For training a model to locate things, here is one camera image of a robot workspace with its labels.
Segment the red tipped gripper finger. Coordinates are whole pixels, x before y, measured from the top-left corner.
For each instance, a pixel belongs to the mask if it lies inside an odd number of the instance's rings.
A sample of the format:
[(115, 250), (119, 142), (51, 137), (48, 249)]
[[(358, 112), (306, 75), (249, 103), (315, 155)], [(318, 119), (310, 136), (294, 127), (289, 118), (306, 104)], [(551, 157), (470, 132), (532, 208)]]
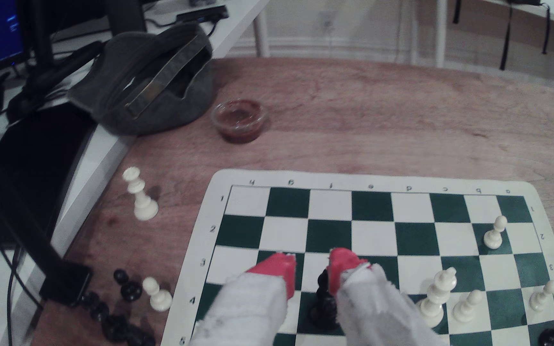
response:
[(446, 345), (381, 265), (348, 248), (333, 248), (328, 281), (347, 345)]
[(273, 345), (293, 297), (296, 256), (277, 252), (229, 279), (220, 289), (191, 345)]

